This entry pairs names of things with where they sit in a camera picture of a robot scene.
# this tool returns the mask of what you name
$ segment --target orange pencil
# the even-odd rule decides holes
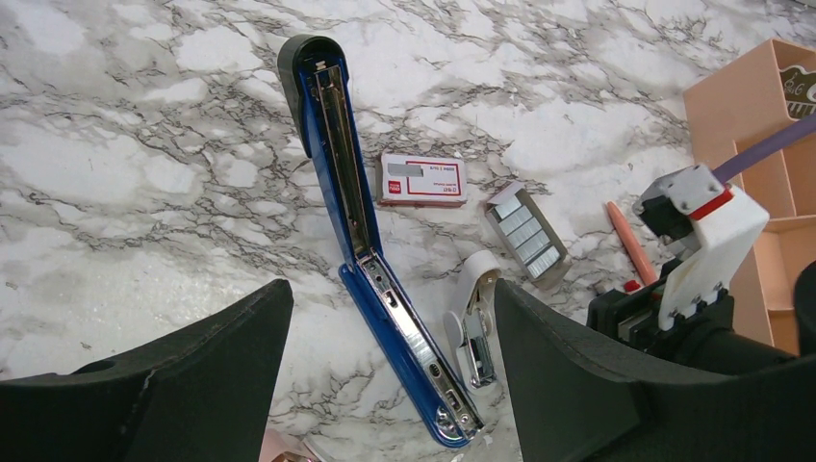
[[[609,219],[612,220],[612,225],[615,226],[615,231],[618,232],[621,242],[624,243],[626,252],[629,254],[629,258],[632,260],[638,274],[640,274],[643,283],[648,286],[656,282],[657,273],[654,271],[649,257],[646,256],[646,251],[641,247],[635,233],[632,232],[632,228],[629,226],[629,222],[624,217],[621,209],[615,205],[615,202],[607,202],[606,213],[609,214]]]

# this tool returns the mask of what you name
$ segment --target cardboard box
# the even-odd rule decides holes
[[[377,162],[380,205],[460,207],[468,200],[467,186],[459,159],[383,154]]]

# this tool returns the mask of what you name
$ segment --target marble countertop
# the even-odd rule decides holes
[[[503,387],[477,401],[484,439],[437,446],[340,282],[276,75],[303,32],[347,55],[369,166],[467,162],[461,209],[377,210],[444,340],[456,274],[483,248],[585,321],[595,282],[633,277],[602,202],[691,162],[681,92],[765,39],[816,45],[816,15],[787,0],[0,0],[0,378],[72,372],[286,278],[270,425],[339,460],[521,460]],[[482,218],[510,180],[571,252],[555,290],[524,282]]]

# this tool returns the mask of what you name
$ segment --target metal stapler rail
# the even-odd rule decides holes
[[[281,49],[278,70],[343,250],[340,277],[430,433],[461,448],[483,422],[383,256],[343,50],[330,38],[296,36]]]

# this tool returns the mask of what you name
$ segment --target blue stapler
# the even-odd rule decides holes
[[[278,71],[343,249],[340,277],[431,435],[461,448],[484,423],[383,256],[343,49],[331,38],[290,38]]]

